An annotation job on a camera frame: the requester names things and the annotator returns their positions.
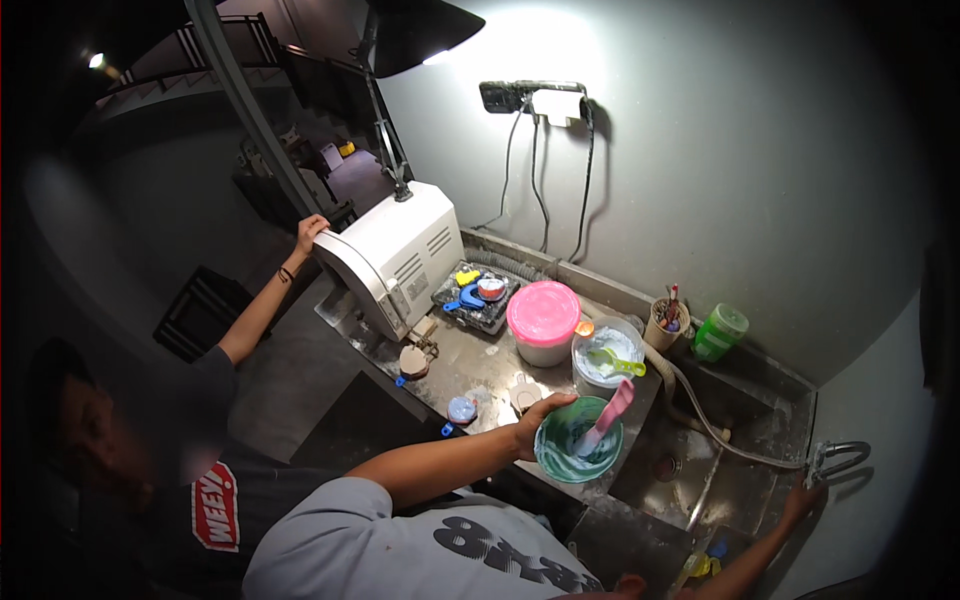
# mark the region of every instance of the sink drain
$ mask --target sink drain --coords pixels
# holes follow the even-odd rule
[[[680,460],[670,454],[664,454],[653,465],[654,479],[662,483],[673,481],[680,473],[680,468]]]

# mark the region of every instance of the pink spatula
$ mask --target pink spatula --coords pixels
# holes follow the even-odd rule
[[[589,456],[607,435],[607,430],[613,422],[627,412],[633,401],[634,384],[629,379],[624,379],[620,385],[616,386],[616,392],[600,413],[600,419],[597,419],[589,431],[573,444],[573,453],[580,457]]]

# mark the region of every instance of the pink lid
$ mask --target pink lid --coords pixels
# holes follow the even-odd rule
[[[566,342],[579,322],[580,299],[556,281],[521,287],[507,304],[507,323],[525,344],[556,346]]]

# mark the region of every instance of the green bottle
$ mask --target green bottle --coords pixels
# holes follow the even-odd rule
[[[715,363],[747,333],[750,322],[729,304],[717,304],[697,330],[691,347],[698,360]]]

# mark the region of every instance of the pink container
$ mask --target pink container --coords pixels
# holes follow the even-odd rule
[[[573,329],[580,322],[580,299],[556,281],[520,288],[507,304],[507,324],[516,350],[534,367],[559,365],[570,354]]]

